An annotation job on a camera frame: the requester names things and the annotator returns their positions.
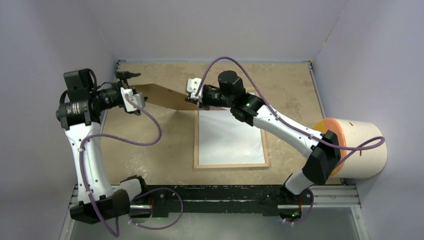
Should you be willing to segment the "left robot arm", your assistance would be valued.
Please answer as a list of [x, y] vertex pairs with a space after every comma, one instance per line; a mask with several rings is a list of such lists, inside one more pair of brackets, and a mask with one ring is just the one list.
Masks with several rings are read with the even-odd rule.
[[77, 172], [77, 205], [70, 208], [70, 217], [79, 222], [95, 224], [130, 212], [131, 200], [146, 203], [149, 191], [140, 176], [131, 176], [113, 189], [108, 180], [101, 150], [101, 113], [119, 107], [126, 113], [141, 115], [134, 107], [145, 106], [146, 97], [130, 88], [128, 79], [140, 73], [119, 71], [118, 81], [100, 89], [94, 71], [89, 68], [66, 72], [67, 89], [59, 99], [56, 118], [64, 129], [72, 149]]

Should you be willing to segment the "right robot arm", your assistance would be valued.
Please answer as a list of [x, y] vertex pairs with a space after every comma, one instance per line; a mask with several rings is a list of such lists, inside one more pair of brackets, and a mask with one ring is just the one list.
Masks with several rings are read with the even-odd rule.
[[273, 134], [306, 158], [302, 169], [291, 174], [282, 185], [280, 196], [284, 202], [292, 204], [307, 188], [326, 183], [341, 159], [334, 132], [322, 133], [278, 113], [259, 94], [247, 92], [235, 71], [221, 72], [218, 83], [219, 86], [198, 84], [194, 87], [198, 96], [192, 98], [200, 108], [229, 108], [238, 121]]

